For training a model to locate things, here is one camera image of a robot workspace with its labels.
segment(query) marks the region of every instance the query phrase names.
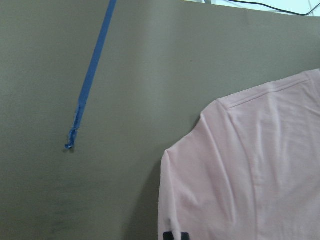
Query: shirt sleeve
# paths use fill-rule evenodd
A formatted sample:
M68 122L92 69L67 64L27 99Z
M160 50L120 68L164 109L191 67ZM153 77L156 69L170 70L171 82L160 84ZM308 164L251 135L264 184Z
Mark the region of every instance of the shirt sleeve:
M251 167L228 111L211 103L195 128L164 152L158 240L256 240Z

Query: pink fabric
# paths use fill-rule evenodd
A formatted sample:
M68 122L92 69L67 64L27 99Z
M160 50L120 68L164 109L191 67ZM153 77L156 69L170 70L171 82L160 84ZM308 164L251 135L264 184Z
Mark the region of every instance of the pink fabric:
M212 102L161 162L158 239L320 239L320 70Z

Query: wire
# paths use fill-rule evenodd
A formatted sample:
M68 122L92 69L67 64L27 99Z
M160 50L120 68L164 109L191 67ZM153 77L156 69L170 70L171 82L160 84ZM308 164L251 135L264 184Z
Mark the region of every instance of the wire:
M225 1L228 1L228 2L234 2L234 3L240 3L240 4L255 4L255 5L261 5L261 6L264 6L264 7L267 7L267 8L270 8L270 9L273 9L273 10L277 10L279 12L283 12L283 13L287 13L287 14L294 14L294 15L299 15L299 16L307 16L309 15L310 13L312 13L317 7L320 6L320 3L315 6L310 12L308 13L305 13L305 14L302 14L302 13L297 13L297 12L293 12L293 11L287 11L287 10L283 10L283 9L279 9L279 8L276 8L276 7L273 7L273 6L269 6L269 5L266 5L264 3L260 3L260 2L250 2L250 1L238 1L238 0L225 0Z

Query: blue tape strip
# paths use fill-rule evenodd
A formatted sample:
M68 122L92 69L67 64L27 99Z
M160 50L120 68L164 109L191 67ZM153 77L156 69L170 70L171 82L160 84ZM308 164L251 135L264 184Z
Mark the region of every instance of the blue tape strip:
M95 78L96 70L99 64L100 56L102 53L102 50L104 48L106 36L109 30L111 18L116 6L117 0L110 0L108 8L105 13L105 17L103 20L103 24L101 27L101 31L98 37L98 40L95 45L95 49L92 55L91 63L88 69L88 72L86 73L85 80L83 82L82 90L78 99L78 106L75 111L73 126L69 132L68 138L69 142L64 147L66 149L71 149L75 146L75 140L77 137L77 130L80 128L80 123L82 120L82 117L84 115L85 107L87 104L87 100L89 97L90 89L92 86L92 83Z

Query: gray surface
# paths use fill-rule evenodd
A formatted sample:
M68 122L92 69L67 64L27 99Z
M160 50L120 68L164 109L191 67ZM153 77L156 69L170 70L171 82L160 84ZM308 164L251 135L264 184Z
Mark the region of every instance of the gray surface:
M0 239L155 240L160 160L216 98L320 67L319 18L119 0L0 2Z

